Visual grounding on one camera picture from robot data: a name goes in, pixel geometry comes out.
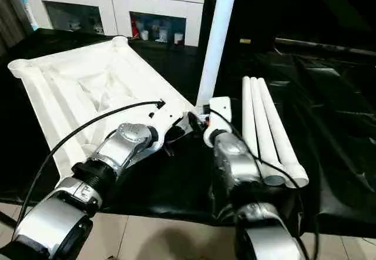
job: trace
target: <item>white pvc pipe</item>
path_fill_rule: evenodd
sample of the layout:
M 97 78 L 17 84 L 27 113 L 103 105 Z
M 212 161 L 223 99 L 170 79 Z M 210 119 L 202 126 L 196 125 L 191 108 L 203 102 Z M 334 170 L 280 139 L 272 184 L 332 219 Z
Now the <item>white pvc pipe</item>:
M 271 136 L 269 124 L 266 118 L 263 101 L 257 85 L 257 79 L 251 78 L 250 82 L 254 120 L 256 123 L 258 147 L 260 148 L 261 159 L 272 164 L 278 169 L 285 171 L 282 164 L 278 161 L 277 152 L 274 147 L 273 138 Z M 265 164 L 262 164 L 261 173 L 263 174 L 265 183 L 267 185 L 282 185 L 285 183 L 285 177 L 281 172 Z
M 277 109 L 270 96 L 268 87 L 263 78 L 258 79 L 257 82 L 280 161 L 286 168 L 287 173 L 296 181 L 299 187 L 306 186 L 308 184 L 307 173 L 300 165 L 295 155 L 294 149 L 286 134 L 286 130 L 281 122 L 281 118 L 279 117 Z M 289 188 L 295 188 L 289 179 L 286 180 L 286 186 Z
M 209 99 L 213 97 L 233 5 L 234 0 L 216 1 L 199 94 L 197 96 L 196 105 L 198 106 L 207 104 Z
M 259 149 L 257 147 L 256 126 L 254 124 L 254 114 L 252 105 L 251 82 L 250 78 L 245 76 L 243 78 L 242 90 L 242 134 L 243 138 L 251 150 L 252 154 L 259 156 Z

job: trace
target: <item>glass cabinet door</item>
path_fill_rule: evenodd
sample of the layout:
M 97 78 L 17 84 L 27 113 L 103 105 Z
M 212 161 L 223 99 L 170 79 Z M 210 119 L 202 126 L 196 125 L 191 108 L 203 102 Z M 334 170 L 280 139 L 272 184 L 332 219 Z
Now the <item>glass cabinet door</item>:
M 112 0 L 28 0 L 40 28 L 117 35 Z
M 97 6 L 43 1 L 54 29 L 104 34 Z
M 129 12 L 132 37 L 144 41 L 184 44 L 186 18 Z
M 119 35 L 198 46 L 202 4 L 177 0 L 113 0 Z

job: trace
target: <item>table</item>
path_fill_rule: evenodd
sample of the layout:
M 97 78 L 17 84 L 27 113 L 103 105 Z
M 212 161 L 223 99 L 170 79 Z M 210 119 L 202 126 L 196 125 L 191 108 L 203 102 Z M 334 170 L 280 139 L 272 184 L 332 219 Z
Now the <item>table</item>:
M 109 36 L 40 29 L 0 59 L 3 108 L 0 202 L 20 204 L 49 149 L 20 80 L 9 61 L 35 58 L 110 39 Z M 130 46 L 195 104 L 202 69 L 197 48 L 130 41 Z M 241 125 L 241 77 L 266 79 L 291 143 L 310 177 L 302 197 L 307 222 L 318 214 L 325 234 L 376 237 L 376 98 L 374 65 L 297 55 L 239 54 L 221 70 L 215 96 L 229 96 L 233 122 Z M 190 134 L 131 167 L 104 212 L 228 225 L 226 198 L 211 149 Z M 32 204 L 56 184 L 46 168 Z

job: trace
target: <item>tile floor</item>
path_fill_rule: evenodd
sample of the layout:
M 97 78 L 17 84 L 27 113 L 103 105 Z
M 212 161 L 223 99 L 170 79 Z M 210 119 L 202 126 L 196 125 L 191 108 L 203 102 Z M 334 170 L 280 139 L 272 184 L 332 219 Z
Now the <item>tile floor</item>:
M 0 204 L 0 210 L 17 218 L 19 206 Z M 9 242 L 12 230 L 0 224 L 0 247 Z M 97 214 L 80 260 L 235 260 L 234 230 L 201 224 Z M 313 235 L 302 237 L 308 251 L 313 250 Z M 321 260 L 376 260 L 376 239 L 321 235 Z

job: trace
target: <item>black surface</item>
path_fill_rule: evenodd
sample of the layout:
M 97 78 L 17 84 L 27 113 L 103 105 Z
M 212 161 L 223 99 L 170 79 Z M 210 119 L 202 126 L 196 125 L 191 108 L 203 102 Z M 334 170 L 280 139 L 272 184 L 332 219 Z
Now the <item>black surface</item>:
M 48 153 L 22 82 L 7 70 L 7 63 L 105 39 L 39 30 L 1 60 L 6 161 L 0 176 L 0 201 L 20 203 Z M 195 102 L 201 74 L 195 48 L 142 41 L 130 45 Z M 233 55 L 219 75 L 216 95 L 231 97 L 233 122 L 238 128 L 243 75 L 265 77 L 299 161 L 310 177 L 309 186 L 303 189 L 304 229 L 312 230 L 311 217 L 319 214 L 323 233 L 376 237 L 374 65 L 291 55 Z M 227 200 L 213 167 L 212 152 L 202 138 L 190 134 L 169 145 L 168 153 L 161 150 L 131 167 L 113 191 L 112 206 L 103 210 L 228 224 Z M 33 202 L 41 200 L 57 180 L 55 167 L 47 167 Z

